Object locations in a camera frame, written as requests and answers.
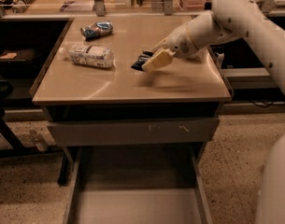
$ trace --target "speckled floor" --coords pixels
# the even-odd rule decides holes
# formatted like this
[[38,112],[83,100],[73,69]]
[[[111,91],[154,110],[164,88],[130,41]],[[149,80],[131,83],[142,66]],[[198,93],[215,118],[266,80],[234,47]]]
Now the speckled floor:
[[[54,145],[39,111],[7,115],[26,146],[30,129]],[[254,222],[257,193],[271,146],[285,133],[285,106],[228,105],[199,163],[215,224]],[[0,148],[10,148],[0,139]],[[0,159],[0,223],[62,223],[69,187],[57,184],[62,153]]]

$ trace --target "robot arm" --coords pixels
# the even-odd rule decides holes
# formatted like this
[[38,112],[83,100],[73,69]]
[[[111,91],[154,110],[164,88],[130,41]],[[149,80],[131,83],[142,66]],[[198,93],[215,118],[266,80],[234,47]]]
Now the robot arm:
[[212,10],[176,28],[132,68],[151,72],[200,49],[243,38],[285,94],[285,31],[254,0],[213,0]]

